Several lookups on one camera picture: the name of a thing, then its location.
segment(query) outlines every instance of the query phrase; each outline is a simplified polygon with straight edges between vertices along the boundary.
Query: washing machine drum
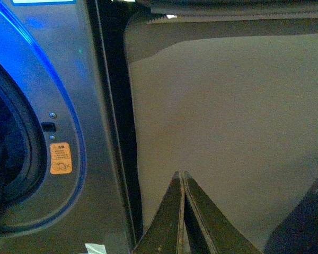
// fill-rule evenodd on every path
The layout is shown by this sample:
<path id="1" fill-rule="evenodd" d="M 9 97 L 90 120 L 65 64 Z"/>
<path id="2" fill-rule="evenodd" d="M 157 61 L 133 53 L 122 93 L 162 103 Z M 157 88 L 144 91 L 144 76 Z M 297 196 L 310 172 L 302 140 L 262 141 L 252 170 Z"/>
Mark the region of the washing machine drum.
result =
<path id="1" fill-rule="evenodd" d="M 0 210 L 37 187 L 45 172 L 45 154 L 32 108 L 0 66 Z"/>

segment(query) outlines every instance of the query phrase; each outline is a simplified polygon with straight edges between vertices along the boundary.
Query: gray fabric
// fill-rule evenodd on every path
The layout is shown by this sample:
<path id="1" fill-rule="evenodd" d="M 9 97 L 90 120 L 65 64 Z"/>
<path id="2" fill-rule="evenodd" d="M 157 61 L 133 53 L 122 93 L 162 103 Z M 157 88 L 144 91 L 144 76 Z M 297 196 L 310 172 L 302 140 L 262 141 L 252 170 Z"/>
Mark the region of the gray fabric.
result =
<path id="1" fill-rule="evenodd" d="M 318 20 L 135 19 L 125 43 L 144 225 L 187 170 L 262 250 L 318 176 Z"/>
<path id="2" fill-rule="evenodd" d="M 278 14 L 318 12 L 318 1 L 290 3 L 256 3 L 236 5 L 186 5 L 170 3 L 153 3 L 152 13 L 192 15 L 192 16 L 231 16 L 253 14 Z"/>
<path id="3" fill-rule="evenodd" d="M 318 33 L 318 19 L 147 24 L 155 17 L 139 13 L 128 24 L 125 49 L 129 63 L 148 58 L 184 41 Z"/>

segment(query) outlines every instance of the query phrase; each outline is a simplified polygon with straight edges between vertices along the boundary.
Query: gray metal panel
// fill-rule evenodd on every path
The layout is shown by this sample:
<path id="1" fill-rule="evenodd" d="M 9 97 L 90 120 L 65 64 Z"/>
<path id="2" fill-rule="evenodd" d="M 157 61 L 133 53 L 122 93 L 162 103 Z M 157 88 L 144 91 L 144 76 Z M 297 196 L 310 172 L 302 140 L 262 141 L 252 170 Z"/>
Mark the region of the gray metal panel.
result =
<path id="1" fill-rule="evenodd" d="M 81 195 L 68 214 L 64 214 L 50 228 L 37 233 L 1 238 L 0 253 L 80 253 L 85 251 L 84 243 L 89 242 L 104 244 L 108 254 L 128 253 L 134 241 L 133 233 L 127 220 L 127 201 L 121 194 L 123 183 L 119 180 L 122 177 L 117 171 L 120 162 L 116 159 L 116 150 L 112 145 L 116 137 L 111 136 L 114 122 L 110 122 L 108 117 L 111 108 L 104 100 L 86 5 L 81 1 L 68 5 L 12 6 L 9 1 L 5 1 L 5 4 L 40 44 L 69 94 L 83 132 L 87 172 Z M 66 122 L 71 122 L 65 119 L 68 117 L 66 106 L 43 106 L 50 101 L 58 102 L 55 100 L 57 90 L 45 90 L 44 81 L 39 79 L 35 83 L 36 80 L 33 77 L 25 80 L 26 86 L 21 89 L 39 121 L 49 121 L 50 112 L 58 115 L 55 122 L 59 126 L 58 135 L 61 135 L 57 136 L 57 142 L 73 143 L 71 148 L 76 157 L 76 136 L 70 128 L 66 131 L 70 127 Z M 45 138 L 49 145 L 51 141 L 48 136 Z M 71 176 L 62 176 L 61 180 L 51 177 L 53 183 L 59 186 Z M 30 207 L 33 206 L 33 199 L 26 202 L 30 203 Z M 51 205 L 44 203 L 45 208 Z M 23 209 L 21 205 L 12 208 L 13 213 L 20 212 L 22 221 L 24 216 L 41 211 Z"/>

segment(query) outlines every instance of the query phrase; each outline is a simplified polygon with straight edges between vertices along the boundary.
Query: white fabric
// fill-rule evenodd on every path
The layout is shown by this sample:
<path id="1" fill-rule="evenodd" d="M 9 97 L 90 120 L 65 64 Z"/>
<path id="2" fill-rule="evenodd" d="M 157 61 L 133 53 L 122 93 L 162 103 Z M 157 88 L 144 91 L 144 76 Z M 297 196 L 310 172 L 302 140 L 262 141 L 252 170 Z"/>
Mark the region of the white fabric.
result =
<path id="1" fill-rule="evenodd" d="M 180 42 L 129 73 L 144 225 L 186 170 L 262 250 L 318 176 L 318 34 Z"/>

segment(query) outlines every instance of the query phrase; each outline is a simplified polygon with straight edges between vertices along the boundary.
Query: warning sticker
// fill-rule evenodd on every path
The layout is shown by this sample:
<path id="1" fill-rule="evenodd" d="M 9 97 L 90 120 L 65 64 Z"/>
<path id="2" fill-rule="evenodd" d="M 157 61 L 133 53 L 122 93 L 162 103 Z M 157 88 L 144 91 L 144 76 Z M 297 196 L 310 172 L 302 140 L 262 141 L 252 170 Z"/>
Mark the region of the warning sticker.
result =
<path id="1" fill-rule="evenodd" d="M 72 157 L 68 143 L 53 143 L 51 151 L 51 174 L 68 174 L 72 172 Z"/>

